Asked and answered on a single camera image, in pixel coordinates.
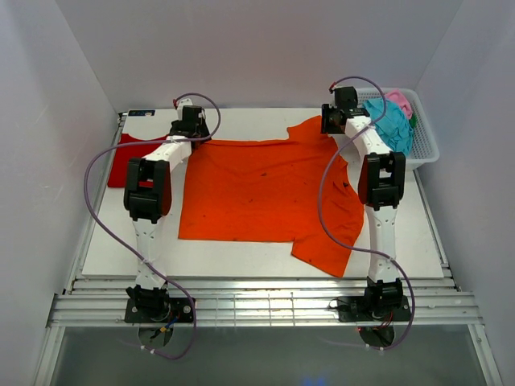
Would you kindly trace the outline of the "orange t shirt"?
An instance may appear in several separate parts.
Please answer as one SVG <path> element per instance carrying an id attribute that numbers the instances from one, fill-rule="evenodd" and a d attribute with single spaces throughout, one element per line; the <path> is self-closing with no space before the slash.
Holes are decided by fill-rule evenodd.
<path id="1" fill-rule="evenodd" d="M 290 242 L 299 260 L 334 276 L 347 268 L 364 226 L 348 164 L 321 118 L 288 128 L 284 140 L 211 140 L 188 159 L 179 223 L 183 240 Z"/>

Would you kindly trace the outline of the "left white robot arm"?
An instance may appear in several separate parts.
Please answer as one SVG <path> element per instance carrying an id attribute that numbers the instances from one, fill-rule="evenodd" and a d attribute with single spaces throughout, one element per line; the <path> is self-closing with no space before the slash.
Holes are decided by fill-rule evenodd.
<path id="1" fill-rule="evenodd" d="M 156 322 L 171 311 L 171 303 L 164 297 L 161 255 L 163 229 L 172 205 L 172 171 L 210 138 L 202 107 L 188 98 L 176 109 L 178 119 L 171 123 L 166 141 L 149 154 L 128 161 L 123 200 L 134 226 L 136 251 L 142 257 L 135 285 L 127 293 L 135 302 L 143 302 L 143 312 Z"/>

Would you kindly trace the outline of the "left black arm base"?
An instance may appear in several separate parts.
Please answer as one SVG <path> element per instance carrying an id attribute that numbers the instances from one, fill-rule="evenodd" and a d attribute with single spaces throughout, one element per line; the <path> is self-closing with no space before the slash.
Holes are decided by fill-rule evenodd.
<path id="1" fill-rule="evenodd" d="M 190 323 L 194 321 L 192 304 L 186 297 L 171 297 L 165 289 L 126 288 L 126 323 Z"/>

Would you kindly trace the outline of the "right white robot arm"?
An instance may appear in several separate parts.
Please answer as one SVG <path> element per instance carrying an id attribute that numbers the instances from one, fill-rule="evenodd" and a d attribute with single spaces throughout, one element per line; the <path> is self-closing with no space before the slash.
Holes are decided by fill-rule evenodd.
<path id="1" fill-rule="evenodd" d="M 370 248 L 357 248 L 337 240 L 323 220 L 323 230 L 338 245 L 370 254 L 367 288 L 363 307 L 373 319 L 384 318 L 403 297 L 395 260 L 395 220 L 404 195 L 406 157 L 393 152 L 380 138 L 370 113 L 358 106 L 354 87 L 331 85 L 334 102 L 322 106 L 321 132 L 348 136 L 361 160 L 358 197 L 365 206 L 369 224 Z"/>

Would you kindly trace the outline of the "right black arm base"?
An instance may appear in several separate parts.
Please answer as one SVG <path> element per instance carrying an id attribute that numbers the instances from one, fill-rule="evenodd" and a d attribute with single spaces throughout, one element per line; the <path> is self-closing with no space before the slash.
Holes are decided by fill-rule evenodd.
<path id="1" fill-rule="evenodd" d="M 408 322 L 411 317 L 399 278 L 391 282 L 368 279 L 363 295 L 338 297 L 329 308 L 338 312 L 341 322 Z"/>

